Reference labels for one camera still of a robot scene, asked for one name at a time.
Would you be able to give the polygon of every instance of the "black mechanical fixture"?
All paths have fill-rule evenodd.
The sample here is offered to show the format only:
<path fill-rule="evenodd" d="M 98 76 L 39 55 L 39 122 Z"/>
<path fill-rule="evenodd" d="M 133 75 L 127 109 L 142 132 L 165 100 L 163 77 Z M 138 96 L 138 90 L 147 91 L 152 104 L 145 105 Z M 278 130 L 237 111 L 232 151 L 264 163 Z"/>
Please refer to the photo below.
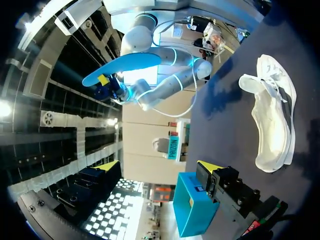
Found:
<path fill-rule="evenodd" d="M 237 222 L 239 229 L 234 239 L 271 239 L 271 228 L 279 221 L 288 204 L 275 196 L 260 200 L 260 191 L 251 189 L 239 178 L 232 167 L 210 172 L 201 162 L 197 163 L 196 178 L 214 203 L 218 202 L 223 213 Z"/>

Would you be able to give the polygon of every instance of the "blue plastic part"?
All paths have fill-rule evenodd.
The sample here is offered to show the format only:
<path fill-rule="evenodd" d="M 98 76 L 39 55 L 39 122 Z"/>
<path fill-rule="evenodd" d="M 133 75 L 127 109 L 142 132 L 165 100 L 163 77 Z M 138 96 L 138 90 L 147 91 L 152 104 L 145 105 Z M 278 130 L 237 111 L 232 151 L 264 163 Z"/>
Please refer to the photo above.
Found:
<path fill-rule="evenodd" d="M 146 69 L 159 65 L 161 58 L 153 53 L 137 52 L 130 53 L 108 62 L 99 69 L 95 70 L 82 80 L 82 85 L 90 87 L 99 82 L 98 77 L 102 74 L 111 75 L 123 71 L 132 71 L 137 69 Z"/>
<path fill-rule="evenodd" d="M 219 203 L 213 203 L 202 189 L 195 172 L 179 173 L 174 191 L 173 209 L 181 238 L 204 234 L 218 207 Z"/>

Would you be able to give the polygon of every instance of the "white cable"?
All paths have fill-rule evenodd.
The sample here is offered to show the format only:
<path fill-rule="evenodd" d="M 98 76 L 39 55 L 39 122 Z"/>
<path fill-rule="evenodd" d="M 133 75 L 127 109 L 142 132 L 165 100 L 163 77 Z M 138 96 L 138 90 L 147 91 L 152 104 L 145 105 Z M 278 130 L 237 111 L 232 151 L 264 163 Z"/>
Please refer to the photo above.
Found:
<path fill-rule="evenodd" d="M 172 46 L 172 45 L 158 45 L 158 44 L 156 44 L 155 41 L 154 41 L 154 33 L 155 33 L 155 30 L 156 30 L 158 27 L 160 27 L 161 25 L 163 25 L 163 24 L 171 23 L 171 25 L 173 25 L 173 24 L 175 24 L 176 22 L 182 21 L 182 20 L 164 21 L 164 22 L 162 22 L 161 24 L 157 25 L 157 26 L 155 27 L 155 29 L 153 30 L 153 32 L 152 32 L 152 43 L 153 43 L 155 46 L 157 46 L 157 47 L 165 47 L 165 48 L 178 48 L 178 49 L 182 49 L 182 50 L 186 51 L 188 54 L 190 54 L 191 59 L 192 59 L 192 69 L 191 69 L 191 70 L 192 70 L 193 82 L 194 82 L 194 87 L 195 87 L 195 95 L 194 95 L 194 98 L 193 98 L 193 101 L 192 101 L 191 106 L 190 106 L 185 112 L 183 112 L 183 113 L 181 113 L 181 114 L 178 114 L 178 115 L 170 115 L 170 114 L 164 113 L 164 112 L 162 112 L 162 111 L 160 111 L 160 110 L 158 110 L 158 109 L 153 108 L 154 111 L 156 111 L 156 112 L 158 112 L 158 113 L 160 113 L 160 114 L 162 114 L 162 115 L 165 115 L 165 116 L 167 116 L 167 117 L 171 117 L 171 118 L 180 118 L 180 117 L 186 115 L 187 113 L 189 113 L 189 112 L 191 111 L 191 109 L 194 107 L 195 102 L 196 102 L 196 100 L 197 100 L 198 86 L 197 86 L 197 78 L 196 78 L 196 75 L 195 75 L 195 57 L 194 57 L 194 56 L 192 55 L 192 53 L 191 53 L 188 49 L 186 49 L 185 47 L 182 47 L 182 46 Z"/>

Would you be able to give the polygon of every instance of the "shoelace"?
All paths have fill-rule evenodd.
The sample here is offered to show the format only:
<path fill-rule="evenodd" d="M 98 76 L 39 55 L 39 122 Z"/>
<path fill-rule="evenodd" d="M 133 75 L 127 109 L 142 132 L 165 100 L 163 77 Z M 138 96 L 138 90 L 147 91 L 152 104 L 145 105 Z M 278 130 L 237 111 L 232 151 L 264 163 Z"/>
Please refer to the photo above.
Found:
<path fill-rule="evenodd" d="M 274 86 L 272 86 L 273 89 L 276 88 L 276 92 L 277 92 L 277 96 L 279 97 L 279 99 L 284 102 L 287 103 L 288 101 L 285 100 L 279 90 L 278 84 L 276 83 L 275 79 L 272 77 L 274 75 L 280 75 L 281 73 L 277 72 L 275 69 L 270 69 L 270 71 L 267 72 L 267 74 L 264 76 L 257 76 L 256 81 L 258 80 L 259 82 L 261 82 L 262 80 L 264 80 L 266 83 L 271 82 L 274 84 Z"/>

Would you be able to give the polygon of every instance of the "robotic arm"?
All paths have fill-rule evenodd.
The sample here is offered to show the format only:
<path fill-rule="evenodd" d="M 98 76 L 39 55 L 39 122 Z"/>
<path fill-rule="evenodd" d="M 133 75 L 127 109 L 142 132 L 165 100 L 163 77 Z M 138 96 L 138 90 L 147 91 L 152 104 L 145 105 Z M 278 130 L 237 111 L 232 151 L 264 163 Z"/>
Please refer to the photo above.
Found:
<path fill-rule="evenodd" d="M 138 102 L 147 111 L 192 83 L 196 84 L 199 79 L 209 76 L 212 72 L 210 62 L 195 58 L 189 52 L 177 49 L 178 47 L 151 47 L 155 29 L 165 23 L 158 24 L 157 18 L 151 14 L 137 15 L 132 28 L 123 36 L 121 56 L 87 76 L 83 85 L 89 87 L 100 82 L 103 87 L 96 90 L 96 96 L 100 100 L 111 97 L 119 104 Z M 143 76 L 131 86 L 126 86 L 114 74 L 155 65 L 187 68 L 168 76 L 154 89 L 151 89 Z"/>

